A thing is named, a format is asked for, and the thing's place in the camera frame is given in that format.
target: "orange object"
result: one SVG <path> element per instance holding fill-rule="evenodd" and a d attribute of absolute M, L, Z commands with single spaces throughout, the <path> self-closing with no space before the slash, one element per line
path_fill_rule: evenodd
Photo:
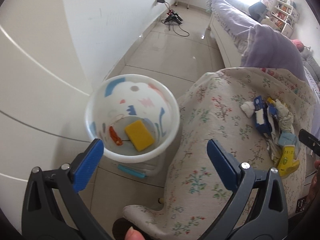
<path fill-rule="evenodd" d="M 121 138 L 117 135 L 116 131 L 113 129 L 112 126 L 109 127 L 110 137 L 116 143 L 116 145 L 120 146 L 123 145 Z"/>

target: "floral bedspread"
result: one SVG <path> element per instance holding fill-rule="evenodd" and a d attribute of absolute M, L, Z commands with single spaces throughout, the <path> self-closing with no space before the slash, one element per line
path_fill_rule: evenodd
<path fill-rule="evenodd" d="M 155 239 L 198 239 L 221 212 L 231 192 L 226 190 L 206 153 L 215 138 L 239 162 L 268 170 L 273 162 L 264 138 L 240 105 L 256 96 L 285 102 L 294 115 L 294 130 L 310 131 L 315 98 L 309 86 L 285 69 L 229 68 L 203 75 L 179 98 L 182 138 L 167 174 L 164 207 L 154 211 L 139 205 L 124 208 L 124 217 Z M 303 190 L 306 147 L 300 167 L 283 180 L 288 212 L 294 212 Z M 253 204 L 252 192 L 238 222 L 243 224 Z"/>

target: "yellow package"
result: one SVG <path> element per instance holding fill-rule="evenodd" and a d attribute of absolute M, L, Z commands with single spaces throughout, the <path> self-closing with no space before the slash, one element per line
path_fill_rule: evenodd
<path fill-rule="evenodd" d="M 294 145 L 286 145 L 282 149 L 282 156 L 278 164 L 279 175 L 282 179 L 295 172 L 300 165 L 300 161 L 294 161 Z"/>
<path fill-rule="evenodd" d="M 274 106 L 276 105 L 276 102 L 272 98 L 268 98 L 267 102 L 269 102 L 270 104 L 273 104 Z"/>

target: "human hand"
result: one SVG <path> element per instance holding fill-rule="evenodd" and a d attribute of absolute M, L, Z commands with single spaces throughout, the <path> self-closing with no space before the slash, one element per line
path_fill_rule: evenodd
<path fill-rule="evenodd" d="M 314 200 L 320 189 L 320 160 L 315 161 L 315 168 L 318 170 L 318 172 L 312 178 L 309 194 L 307 196 L 307 203 Z"/>
<path fill-rule="evenodd" d="M 129 230 L 127 231 L 127 234 L 124 237 L 124 240 L 145 240 L 142 234 L 134 230 L 133 227 L 130 227 Z"/>

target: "white bucket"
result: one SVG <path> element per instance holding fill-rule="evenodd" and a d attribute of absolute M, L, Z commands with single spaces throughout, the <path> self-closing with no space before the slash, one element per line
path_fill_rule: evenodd
<path fill-rule="evenodd" d="M 138 152 L 124 128 L 142 120 L 155 143 Z M 104 143 L 104 155 L 121 163 L 151 160 L 172 143 L 180 125 L 180 112 L 172 93 L 160 82 L 147 76 L 127 74 L 104 81 L 89 98 L 85 125 L 90 139 Z M 109 134 L 112 126 L 122 139 L 117 146 Z"/>

